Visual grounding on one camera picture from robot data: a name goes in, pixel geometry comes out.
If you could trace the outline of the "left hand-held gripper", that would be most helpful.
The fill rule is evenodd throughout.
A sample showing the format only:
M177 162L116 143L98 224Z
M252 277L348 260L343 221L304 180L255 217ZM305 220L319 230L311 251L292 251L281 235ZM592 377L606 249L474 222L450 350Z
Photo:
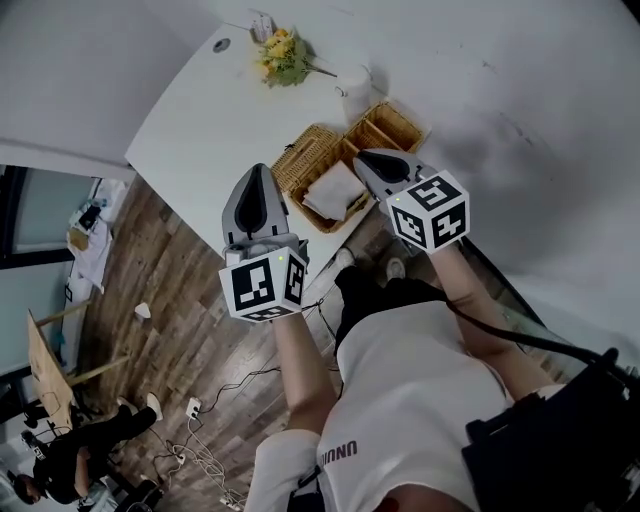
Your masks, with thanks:
M219 277L231 317L262 323L302 311L308 242L285 234L287 216L270 168L255 164L237 182L222 213L228 246ZM246 241L260 237L267 238Z

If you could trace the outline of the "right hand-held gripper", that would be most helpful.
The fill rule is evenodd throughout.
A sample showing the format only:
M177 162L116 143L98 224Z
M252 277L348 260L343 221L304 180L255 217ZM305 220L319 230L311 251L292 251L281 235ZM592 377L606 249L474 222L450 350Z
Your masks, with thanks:
M429 176L435 170L413 153L386 148L361 150L353 164L375 199L388 197L385 203L389 217L401 240L434 254L469 233L469 194L449 171L440 171L402 190L408 181Z

